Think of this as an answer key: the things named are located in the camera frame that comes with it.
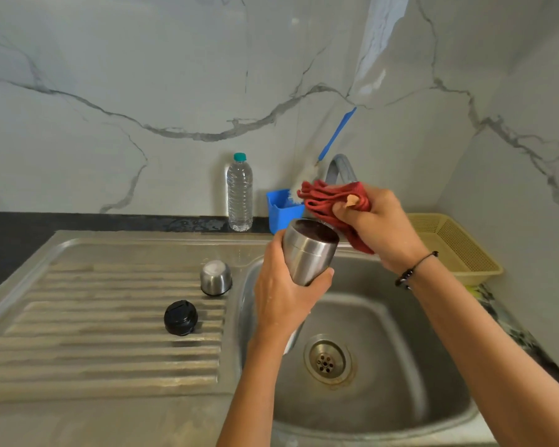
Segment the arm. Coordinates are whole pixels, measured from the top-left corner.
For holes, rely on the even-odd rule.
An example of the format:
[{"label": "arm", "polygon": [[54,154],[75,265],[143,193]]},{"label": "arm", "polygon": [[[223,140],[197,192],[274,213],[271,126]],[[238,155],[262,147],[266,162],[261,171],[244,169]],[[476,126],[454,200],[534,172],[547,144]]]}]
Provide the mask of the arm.
[{"label": "arm", "polygon": [[261,447],[271,441],[275,382],[292,332],[331,285],[328,268],[308,287],[292,282],[278,232],[269,243],[254,286],[257,327],[217,447]]},{"label": "arm", "polygon": [[[393,193],[366,190],[371,212],[336,204],[334,213],[400,275],[429,251]],[[498,443],[559,447],[559,383],[507,336],[439,259],[423,261],[408,283]]]}]

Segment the hand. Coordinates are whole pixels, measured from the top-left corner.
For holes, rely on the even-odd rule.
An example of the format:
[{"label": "hand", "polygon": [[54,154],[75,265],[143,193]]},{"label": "hand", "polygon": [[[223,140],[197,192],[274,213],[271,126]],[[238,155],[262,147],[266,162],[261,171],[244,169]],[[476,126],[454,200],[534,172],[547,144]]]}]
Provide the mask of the hand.
[{"label": "hand", "polygon": [[315,303],[327,292],[333,277],[333,269],[328,268],[308,287],[293,283],[281,247],[284,232],[277,232],[267,245],[263,266],[254,286],[258,320],[255,335],[277,341],[282,348]]},{"label": "hand", "polygon": [[348,209],[343,202],[333,206],[338,219],[348,223],[381,259],[385,268],[402,274],[413,267],[429,250],[412,227],[398,198],[388,189],[364,185],[371,211]]}]

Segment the stainless steel tumbler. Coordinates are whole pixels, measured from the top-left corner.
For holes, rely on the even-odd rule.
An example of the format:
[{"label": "stainless steel tumbler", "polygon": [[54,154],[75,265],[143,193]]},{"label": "stainless steel tumbler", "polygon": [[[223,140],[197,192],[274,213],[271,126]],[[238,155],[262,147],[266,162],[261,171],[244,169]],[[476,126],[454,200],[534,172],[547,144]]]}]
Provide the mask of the stainless steel tumbler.
[{"label": "stainless steel tumbler", "polygon": [[[284,234],[282,249],[294,283],[310,285],[325,271],[333,259],[339,240],[340,237],[333,229],[319,221],[293,219]],[[294,347],[303,325],[304,323],[290,336],[284,354]]]}]

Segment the left hand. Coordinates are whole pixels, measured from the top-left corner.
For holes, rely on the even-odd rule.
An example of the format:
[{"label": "left hand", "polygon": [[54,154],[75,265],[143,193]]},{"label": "left hand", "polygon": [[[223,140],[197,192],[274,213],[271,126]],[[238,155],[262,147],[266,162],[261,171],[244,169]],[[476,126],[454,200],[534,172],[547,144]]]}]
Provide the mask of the left hand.
[{"label": "left hand", "polygon": [[331,286],[333,268],[322,272],[308,287],[293,283],[281,247],[284,232],[277,232],[267,245],[254,298],[258,319],[255,336],[283,343],[285,347],[292,332]]}]

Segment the dish rack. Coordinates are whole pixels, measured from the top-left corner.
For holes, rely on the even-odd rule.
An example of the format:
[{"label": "dish rack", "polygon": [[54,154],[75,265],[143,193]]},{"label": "dish rack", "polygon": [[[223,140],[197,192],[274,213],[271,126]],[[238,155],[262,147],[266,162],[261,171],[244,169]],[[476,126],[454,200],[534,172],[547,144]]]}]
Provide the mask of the dish rack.
[{"label": "dish rack", "polygon": [[478,285],[503,273],[495,259],[452,218],[440,213],[408,213],[412,226],[431,251],[463,285]]}]

